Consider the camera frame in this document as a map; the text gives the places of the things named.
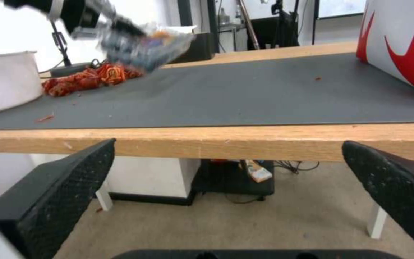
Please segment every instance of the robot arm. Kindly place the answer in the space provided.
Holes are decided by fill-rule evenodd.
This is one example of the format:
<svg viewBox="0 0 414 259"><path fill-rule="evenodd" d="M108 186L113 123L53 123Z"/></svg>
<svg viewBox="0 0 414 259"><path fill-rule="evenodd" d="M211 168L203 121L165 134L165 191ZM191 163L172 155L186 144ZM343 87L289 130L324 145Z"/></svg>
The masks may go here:
<svg viewBox="0 0 414 259"><path fill-rule="evenodd" d="M126 31L132 36L145 33L129 19L119 16L108 0L3 0L6 6L19 8L24 5L45 13L49 20L62 19L69 34L84 28L99 26L98 17L104 15L116 31Z"/></svg>

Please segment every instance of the white table leg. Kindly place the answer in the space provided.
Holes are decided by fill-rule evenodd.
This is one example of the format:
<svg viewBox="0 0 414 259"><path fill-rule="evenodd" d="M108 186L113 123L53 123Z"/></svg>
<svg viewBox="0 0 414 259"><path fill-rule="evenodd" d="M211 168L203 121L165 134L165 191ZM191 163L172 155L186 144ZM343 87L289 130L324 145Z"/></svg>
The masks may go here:
<svg viewBox="0 0 414 259"><path fill-rule="evenodd" d="M373 239L381 238L384 223L386 222L387 213L376 202L373 202L373 208L368 220L367 230Z"/></svg>
<svg viewBox="0 0 414 259"><path fill-rule="evenodd" d="M113 208L113 200L111 200L110 194L108 193L108 182L106 180L103 182L102 187L95 192L95 195L97 195L98 202L103 210L110 211Z"/></svg>

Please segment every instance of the gray table mat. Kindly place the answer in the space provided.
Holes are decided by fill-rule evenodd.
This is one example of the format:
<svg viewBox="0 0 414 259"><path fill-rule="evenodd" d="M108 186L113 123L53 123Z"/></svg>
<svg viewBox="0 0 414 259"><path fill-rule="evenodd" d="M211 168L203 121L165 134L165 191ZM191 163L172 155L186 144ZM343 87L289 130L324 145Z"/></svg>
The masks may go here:
<svg viewBox="0 0 414 259"><path fill-rule="evenodd" d="M161 69L0 112L0 130L412 122L414 88L354 54Z"/></svg>

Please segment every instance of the wooden table edge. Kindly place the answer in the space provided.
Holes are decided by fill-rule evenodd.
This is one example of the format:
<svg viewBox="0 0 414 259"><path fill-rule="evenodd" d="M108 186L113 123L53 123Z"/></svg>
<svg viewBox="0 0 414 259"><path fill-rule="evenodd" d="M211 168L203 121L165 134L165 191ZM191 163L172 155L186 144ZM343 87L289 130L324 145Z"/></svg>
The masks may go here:
<svg viewBox="0 0 414 259"><path fill-rule="evenodd" d="M352 140L414 160L414 123L0 131L0 152L70 154L110 138L121 156L342 161Z"/></svg>

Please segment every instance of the wooden tabletop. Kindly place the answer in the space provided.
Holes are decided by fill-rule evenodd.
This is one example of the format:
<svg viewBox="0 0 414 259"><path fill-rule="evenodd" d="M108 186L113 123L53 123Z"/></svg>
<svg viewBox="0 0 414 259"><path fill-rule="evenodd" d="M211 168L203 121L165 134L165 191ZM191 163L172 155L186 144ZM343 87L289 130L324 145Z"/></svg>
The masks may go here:
<svg viewBox="0 0 414 259"><path fill-rule="evenodd" d="M217 54L165 68L355 52L355 43ZM0 131L0 152L69 154L116 138L123 156L341 161L354 140L414 159L414 123Z"/></svg>

